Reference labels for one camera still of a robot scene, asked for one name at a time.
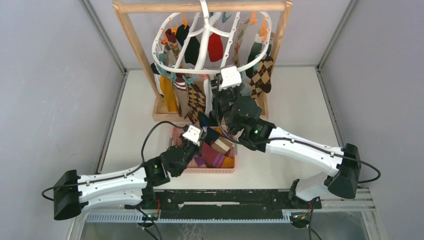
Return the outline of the pink perforated plastic basket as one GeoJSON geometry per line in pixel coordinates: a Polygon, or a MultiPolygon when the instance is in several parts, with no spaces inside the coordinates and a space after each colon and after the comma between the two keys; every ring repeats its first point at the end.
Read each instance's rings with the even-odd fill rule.
{"type": "Polygon", "coordinates": [[[219,137],[204,143],[201,156],[195,156],[188,164],[185,173],[232,174],[237,168],[237,147],[219,137]]]}

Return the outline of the navy green sock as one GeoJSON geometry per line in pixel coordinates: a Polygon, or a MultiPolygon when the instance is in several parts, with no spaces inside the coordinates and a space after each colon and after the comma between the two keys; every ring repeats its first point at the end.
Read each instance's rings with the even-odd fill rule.
{"type": "Polygon", "coordinates": [[[204,142],[208,144],[209,146],[211,146],[220,136],[221,136],[220,132],[214,130],[213,128],[208,127],[204,142]]]}

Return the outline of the black ribbed sock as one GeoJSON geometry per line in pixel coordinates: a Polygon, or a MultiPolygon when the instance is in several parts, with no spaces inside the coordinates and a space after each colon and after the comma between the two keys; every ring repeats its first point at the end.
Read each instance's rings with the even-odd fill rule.
{"type": "Polygon", "coordinates": [[[209,116],[207,116],[205,113],[203,112],[199,112],[197,115],[197,119],[199,122],[199,125],[201,128],[203,127],[216,127],[217,126],[217,122],[216,120],[210,118],[209,116]]]}

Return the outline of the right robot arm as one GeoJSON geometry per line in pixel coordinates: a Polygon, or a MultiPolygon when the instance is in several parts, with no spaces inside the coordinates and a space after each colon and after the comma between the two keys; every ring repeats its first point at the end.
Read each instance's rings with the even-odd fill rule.
{"type": "Polygon", "coordinates": [[[354,199],[362,168],[359,149],[320,144],[290,133],[261,119],[262,109],[240,86],[224,88],[221,77],[211,81],[212,116],[224,122],[227,131],[238,135],[235,143],[252,151],[287,156],[320,169],[314,176],[296,179],[290,187],[289,203],[302,208],[317,197],[354,199]]]}

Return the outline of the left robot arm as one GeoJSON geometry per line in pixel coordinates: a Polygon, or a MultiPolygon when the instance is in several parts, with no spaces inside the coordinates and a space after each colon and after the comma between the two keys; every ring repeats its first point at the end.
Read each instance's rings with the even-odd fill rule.
{"type": "Polygon", "coordinates": [[[194,156],[201,153],[206,133],[186,131],[182,145],[172,145],[159,156],[135,167],[105,174],[79,175],[66,171],[50,188],[53,191],[53,218],[68,220],[82,212],[116,205],[153,207],[154,187],[179,177],[194,156]]]}

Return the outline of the white oval clip hanger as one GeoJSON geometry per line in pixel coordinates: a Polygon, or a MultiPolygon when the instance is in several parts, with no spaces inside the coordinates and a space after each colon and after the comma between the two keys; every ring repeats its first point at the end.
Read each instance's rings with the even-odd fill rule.
{"type": "Polygon", "coordinates": [[[151,53],[162,75],[212,75],[230,67],[239,73],[258,71],[271,52],[272,21],[266,11],[212,11],[205,0],[188,16],[188,8],[171,13],[160,25],[151,53]],[[247,29],[261,21],[246,60],[240,52],[247,29]]]}

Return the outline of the brown argyle sock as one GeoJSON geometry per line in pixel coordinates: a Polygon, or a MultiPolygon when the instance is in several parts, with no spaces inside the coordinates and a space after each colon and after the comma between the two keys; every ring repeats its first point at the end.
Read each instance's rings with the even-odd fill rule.
{"type": "Polygon", "coordinates": [[[187,93],[189,111],[185,118],[188,118],[191,123],[195,124],[199,120],[199,114],[205,113],[206,97],[203,91],[196,84],[187,85],[187,93]]]}

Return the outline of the brown white striped sock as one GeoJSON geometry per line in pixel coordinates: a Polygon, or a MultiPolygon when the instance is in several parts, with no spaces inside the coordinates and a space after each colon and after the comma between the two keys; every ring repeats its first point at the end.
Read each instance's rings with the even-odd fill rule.
{"type": "Polygon", "coordinates": [[[213,142],[211,148],[222,155],[227,155],[234,148],[234,144],[228,139],[220,136],[213,142]]]}

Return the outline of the tan sock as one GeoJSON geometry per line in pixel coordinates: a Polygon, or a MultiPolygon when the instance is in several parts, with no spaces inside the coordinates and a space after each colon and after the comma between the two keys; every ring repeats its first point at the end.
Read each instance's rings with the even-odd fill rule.
{"type": "Polygon", "coordinates": [[[182,77],[178,76],[173,85],[178,100],[179,115],[185,118],[190,111],[187,84],[182,77]]]}

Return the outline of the red sock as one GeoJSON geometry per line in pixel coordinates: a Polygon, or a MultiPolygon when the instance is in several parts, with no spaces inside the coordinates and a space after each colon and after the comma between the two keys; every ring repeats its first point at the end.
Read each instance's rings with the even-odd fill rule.
{"type": "Polygon", "coordinates": [[[212,33],[209,36],[207,50],[210,62],[218,62],[223,58],[224,48],[220,35],[212,33]]]}

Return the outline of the white green sock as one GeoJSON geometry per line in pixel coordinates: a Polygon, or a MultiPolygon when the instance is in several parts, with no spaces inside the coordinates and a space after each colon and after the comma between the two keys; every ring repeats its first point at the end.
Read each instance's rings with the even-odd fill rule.
{"type": "MultiPolygon", "coordinates": [[[[263,47],[263,37],[257,33],[255,35],[254,43],[251,47],[251,50],[247,59],[248,63],[252,62],[257,57],[257,55],[259,55],[262,52],[262,47],[263,47]]],[[[246,69],[245,74],[248,78],[251,79],[253,76],[253,66],[246,69]]]]}

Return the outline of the mustard yellow sock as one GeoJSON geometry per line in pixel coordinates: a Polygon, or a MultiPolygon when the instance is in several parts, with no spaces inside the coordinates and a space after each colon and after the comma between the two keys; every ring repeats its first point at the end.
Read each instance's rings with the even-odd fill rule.
{"type": "Polygon", "coordinates": [[[177,113],[179,107],[177,104],[173,84],[171,80],[163,75],[160,76],[160,89],[168,112],[177,113]]]}

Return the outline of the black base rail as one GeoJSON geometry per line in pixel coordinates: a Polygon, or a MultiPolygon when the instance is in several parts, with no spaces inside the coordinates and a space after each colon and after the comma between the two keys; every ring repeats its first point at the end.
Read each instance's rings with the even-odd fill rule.
{"type": "Polygon", "coordinates": [[[158,214],[161,220],[281,220],[283,211],[322,208],[321,199],[307,202],[285,189],[166,189],[153,199],[125,209],[158,214]]]}

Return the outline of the wooden hanger rack frame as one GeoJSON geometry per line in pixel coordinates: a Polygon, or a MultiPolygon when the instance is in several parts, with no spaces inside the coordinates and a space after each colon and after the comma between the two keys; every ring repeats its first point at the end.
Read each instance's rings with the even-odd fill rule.
{"type": "Polygon", "coordinates": [[[261,27],[261,34],[265,37],[263,48],[260,54],[249,63],[240,66],[239,72],[245,71],[258,63],[261,58],[268,52],[270,56],[276,60],[282,45],[282,39],[287,26],[290,11],[293,2],[291,0],[279,1],[218,1],[208,2],[199,0],[198,2],[148,2],[148,3],[124,3],[121,0],[115,0],[112,3],[113,10],[122,26],[122,29],[139,61],[146,78],[152,87],[156,96],[153,107],[152,118],[154,121],[173,121],[184,123],[186,120],[177,113],[170,112],[166,109],[164,98],[158,91],[157,84],[154,79],[154,73],[151,69],[151,63],[148,60],[147,54],[142,46],[138,34],[131,21],[130,14],[142,13],[169,13],[165,18],[158,32],[153,39],[151,54],[158,69],[163,73],[188,73],[188,74],[215,74],[218,70],[205,69],[204,64],[208,52],[209,37],[211,34],[217,34],[227,38],[224,55],[220,66],[224,67],[229,57],[229,51],[232,46],[233,36],[237,30],[238,21],[242,12],[259,12],[263,15],[266,24],[261,27]],[[190,24],[188,38],[201,35],[198,60],[193,69],[181,67],[181,61],[188,47],[189,41],[185,40],[180,50],[176,63],[170,67],[162,64],[159,56],[165,47],[166,35],[165,32],[171,27],[171,21],[185,13],[194,13],[194,18],[190,24]]]}

